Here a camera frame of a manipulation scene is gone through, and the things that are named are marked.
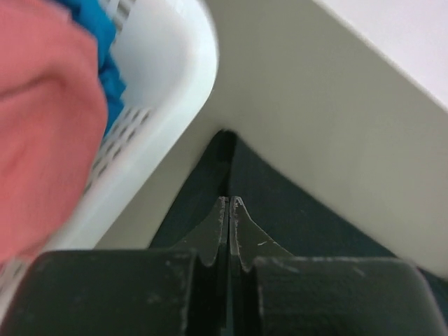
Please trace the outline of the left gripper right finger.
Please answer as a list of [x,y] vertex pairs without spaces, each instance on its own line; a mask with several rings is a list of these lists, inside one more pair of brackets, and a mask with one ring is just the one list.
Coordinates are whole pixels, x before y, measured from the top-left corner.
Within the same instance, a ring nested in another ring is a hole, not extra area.
[[288,258],[293,254],[280,246],[253,221],[240,197],[230,200],[230,266],[232,273],[250,272],[253,261],[261,258]]

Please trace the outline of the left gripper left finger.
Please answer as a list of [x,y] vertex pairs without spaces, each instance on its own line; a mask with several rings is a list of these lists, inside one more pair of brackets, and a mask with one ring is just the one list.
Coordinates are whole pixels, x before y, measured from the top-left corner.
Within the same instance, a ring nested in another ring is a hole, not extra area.
[[229,205],[219,197],[205,219],[171,249],[194,250],[206,267],[226,268],[228,263]]

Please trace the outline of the black t shirt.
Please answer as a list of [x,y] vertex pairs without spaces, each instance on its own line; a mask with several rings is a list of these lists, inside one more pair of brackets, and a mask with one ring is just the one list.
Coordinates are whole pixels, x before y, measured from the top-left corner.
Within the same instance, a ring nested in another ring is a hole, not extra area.
[[280,175],[229,131],[219,131],[209,142],[151,247],[173,246],[202,222],[220,196],[241,197],[253,221],[296,256],[393,256]]

